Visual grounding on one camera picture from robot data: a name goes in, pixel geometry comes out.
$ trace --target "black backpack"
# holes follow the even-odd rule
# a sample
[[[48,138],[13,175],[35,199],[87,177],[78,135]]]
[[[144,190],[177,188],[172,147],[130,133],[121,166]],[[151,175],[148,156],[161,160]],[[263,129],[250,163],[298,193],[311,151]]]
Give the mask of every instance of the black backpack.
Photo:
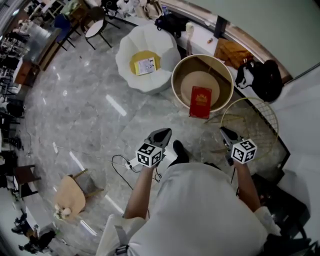
[[[181,31],[186,31],[186,24],[188,22],[187,18],[180,18],[176,15],[169,13],[166,15],[162,15],[157,18],[154,22],[157,29],[168,31],[176,38],[181,37]]]
[[[247,68],[253,75],[252,84],[240,87],[239,84],[246,83],[244,68]],[[238,68],[235,79],[236,86],[244,89],[251,86],[258,97],[265,102],[275,101],[283,88],[283,83],[277,63],[274,60],[267,60],[265,63],[250,60]]]

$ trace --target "white box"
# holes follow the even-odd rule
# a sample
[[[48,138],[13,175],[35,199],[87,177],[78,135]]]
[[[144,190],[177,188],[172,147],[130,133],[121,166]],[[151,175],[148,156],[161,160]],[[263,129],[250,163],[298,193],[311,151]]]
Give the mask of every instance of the white box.
[[[151,167],[162,160],[162,148],[144,142],[141,147],[135,151],[135,157],[138,163]]]
[[[234,160],[245,164],[255,158],[257,149],[257,145],[249,138],[233,145],[231,157]]]

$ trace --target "red box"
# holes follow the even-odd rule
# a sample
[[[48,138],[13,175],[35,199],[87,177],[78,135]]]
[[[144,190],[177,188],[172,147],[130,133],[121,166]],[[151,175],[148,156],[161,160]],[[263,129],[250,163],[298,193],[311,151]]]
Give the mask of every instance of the red box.
[[[208,119],[210,116],[211,89],[192,87],[189,117]]]

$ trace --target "shoe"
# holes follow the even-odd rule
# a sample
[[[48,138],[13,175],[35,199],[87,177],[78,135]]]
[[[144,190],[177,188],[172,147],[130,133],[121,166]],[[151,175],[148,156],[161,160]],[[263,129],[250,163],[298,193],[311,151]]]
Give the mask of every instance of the shoe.
[[[189,161],[189,156],[184,148],[184,145],[182,145],[182,143],[179,140],[175,140],[173,142],[173,150],[178,157],[187,159],[187,162]]]

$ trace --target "dark chair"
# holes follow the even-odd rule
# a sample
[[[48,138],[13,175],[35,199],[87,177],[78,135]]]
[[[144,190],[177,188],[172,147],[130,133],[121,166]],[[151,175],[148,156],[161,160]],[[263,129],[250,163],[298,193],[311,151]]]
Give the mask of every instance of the dark chair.
[[[31,189],[28,186],[28,183],[30,182],[41,180],[41,177],[35,177],[33,172],[31,171],[31,168],[35,167],[36,166],[32,164],[16,167],[13,169],[13,175],[16,180],[16,184],[18,185],[18,187],[14,185],[14,192],[18,192],[20,198],[24,198],[38,193],[38,191],[31,191]]]
[[[67,40],[70,45],[73,46],[73,48],[76,48],[70,41],[69,35],[75,31],[78,35],[80,33],[71,26],[70,20],[64,15],[64,14],[59,14],[57,17],[55,17],[54,20],[54,27],[57,29],[61,29],[59,35],[55,39],[55,41],[64,49],[67,51],[67,49],[63,46],[64,40]]]
[[[87,25],[91,22],[94,21],[95,23],[91,26],[88,27]],[[88,41],[89,38],[93,38],[97,35],[100,35],[102,39],[110,46],[112,47],[109,42],[102,36],[103,30],[106,28],[107,24],[111,24],[112,26],[120,29],[117,25],[112,24],[109,21],[106,21],[105,19],[105,11],[102,7],[93,7],[88,11],[88,14],[85,18],[82,19],[80,23],[80,28],[84,33],[85,40],[91,47],[95,50],[96,48]]]

